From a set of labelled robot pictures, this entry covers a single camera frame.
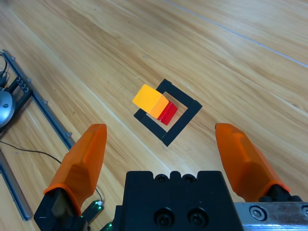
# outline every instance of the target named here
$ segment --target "metal frame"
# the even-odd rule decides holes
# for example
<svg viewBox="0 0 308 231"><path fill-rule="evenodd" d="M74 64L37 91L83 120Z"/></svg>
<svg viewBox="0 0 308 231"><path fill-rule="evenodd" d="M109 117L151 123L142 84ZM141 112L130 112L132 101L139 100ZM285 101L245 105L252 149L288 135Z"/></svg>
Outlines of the metal frame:
<svg viewBox="0 0 308 231"><path fill-rule="evenodd" d="M53 114L53 112L48 107L48 101L43 100L40 94L35 90L35 88L31 84L31 79L29 79L18 64L15 62L15 58L9 54L8 51L2 50L2 56L4 60L8 63L11 69L15 72L17 77L20 77L24 83L27 83L28 88L32 91L32 98L34 102L38 105L42 113L45 115L53 129L57 132L63 143L66 145L68 149L71 149L74 145L74 141L72 140L71 136L72 133L68 132L57 117Z"/></svg>
<svg viewBox="0 0 308 231"><path fill-rule="evenodd" d="M8 189L12 195L12 198L16 204L16 207L22 219L30 220L32 217L32 211L1 150L0 150L0 173L3 176L6 185L8 186Z"/></svg>

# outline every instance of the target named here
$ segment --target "circular metal part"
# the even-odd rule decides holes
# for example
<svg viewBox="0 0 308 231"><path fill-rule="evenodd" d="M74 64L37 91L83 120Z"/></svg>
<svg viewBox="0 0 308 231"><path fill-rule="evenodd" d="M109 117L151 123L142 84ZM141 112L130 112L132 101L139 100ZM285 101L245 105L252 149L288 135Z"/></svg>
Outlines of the circular metal part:
<svg viewBox="0 0 308 231"><path fill-rule="evenodd" d="M168 177L164 174L159 174L155 177L155 180L159 181L159 182L164 182L164 181L168 181Z"/></svg>
<svg viewBox="0 0 308 231"><path fill-rule="evenodd" d="M308 217L308 206L303 207L303 212L306 217Z"/></svg>
<svg viewBox="0 0 308 231"><path fill-rule="evenodd" d="M263 221L267 218L266 212L258 206L251 206L249 212L253 216L253 218L257 220Z"/></svg>
<svg viewBox="0 0 308 231"><path fill-rule="evenodd" d="M72 136L72 133L71 132L67 132L66 136L70 138Z"/></svg>
<svg viewBox="0 0 308 231"><path fill-rule="evenodd" d="M155 213L154 221L159 228L170 228L174 223L174 214L170 209L162 208Z"/></svg>
<svg viewBox="0 0 308 231"><path fill-rule="evenodd" d="M183 179L187 182L187 183L191 183L193 181L196 181L196 177L194 177L191 174L186 174L183 176Z"/></svg>
<svg viewBox="0 0 308 231"><path fill-rule="evenodd" d="M16 100L7 91L0 91L0 128L5 126L13 117Z"/></svg>
<svg viewBox="0 0 308 231"><path fill-rule="evenodd" d="M203 209L194 208L188 213L188 221L195 227L203 228L208 223L208 216Z"/></svg>

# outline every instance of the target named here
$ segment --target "screw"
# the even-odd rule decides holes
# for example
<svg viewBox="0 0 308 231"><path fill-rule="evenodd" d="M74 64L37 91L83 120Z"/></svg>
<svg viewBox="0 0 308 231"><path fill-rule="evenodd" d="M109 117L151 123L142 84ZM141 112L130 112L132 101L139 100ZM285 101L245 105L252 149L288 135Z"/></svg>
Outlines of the screw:
<svg viewBox="0 0 308 231"><path fill-rule="evenodd" d="M266 220L266 213L265 211L257 206L252 206L249 209L250 214L257 220Z"/></svg>
<svg viewBox="0 0 308 231"><path fill-rule="evenodd" d="M207 214L200 208L195 208L188 213L188 221L199 228L207 224Z"/></svg>
<svg viewBox="0 0 308 231"><path fill-rule="evenodd" d="M306 217L308 217L308 206L303 207L303 212Z"/></svg>

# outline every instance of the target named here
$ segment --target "metal bracket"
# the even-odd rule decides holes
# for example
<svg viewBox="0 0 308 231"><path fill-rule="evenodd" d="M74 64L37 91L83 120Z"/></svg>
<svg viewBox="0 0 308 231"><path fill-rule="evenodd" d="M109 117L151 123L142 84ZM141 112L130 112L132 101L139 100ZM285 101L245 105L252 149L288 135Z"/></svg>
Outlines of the metal bracket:
<svg viewBox="0 0 308 231"><path fill-rule="evenodd" d="M307 231L307 202L234 203L245 231Z"/></svg>
<svg viewBox="0 0 308 231"><path fill-rule="evenodd" d="M12 198L16 204L16 207L22 219L30 220L32 217L32 211L1 150L0 150L0 173L3 176L6 185L8 186L8 189L12 195Z"/></svg>
<svg viewBox="0 0 308 231"><path fill-rule="evenodd" d="M33 85L31 84L31 80L24 74L24 72L21 70L21 68L18 66L18 64L15 61L15 58L13 58L8 51L2 50L2 56L4 60L8 63L8 65L12 68L12 70L15 72L16 76L21 78L21 80L24 83L27 83L27 86L30 91L32 91L32 98L34 102L38 105L42 113L45 115L53 129L57 132L63 143L66 145L66 147L70 150L73 145L74 141L71 138L70 134L60 123L60 121L57 119L57 117L53 114L53 112L48 107L48 104L46 103L46 100L43 100L43 98L40 96L40 94L35 90Z"/></svg>

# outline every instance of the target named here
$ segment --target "metal rail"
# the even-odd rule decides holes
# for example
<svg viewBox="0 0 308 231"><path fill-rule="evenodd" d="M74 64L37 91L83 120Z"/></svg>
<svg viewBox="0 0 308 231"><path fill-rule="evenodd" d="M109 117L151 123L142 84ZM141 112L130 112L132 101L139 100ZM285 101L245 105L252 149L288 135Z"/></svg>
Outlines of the metal rail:
<svg viewBox="0 0 308 231"><path fill-rule="evenodd" d="M3 176L6 185L8 186L8 189L12 195L12 198L16 204L16 207L22 219L30 220L32 217L32 211L1 150L0 150L0 173Z"/></svg>

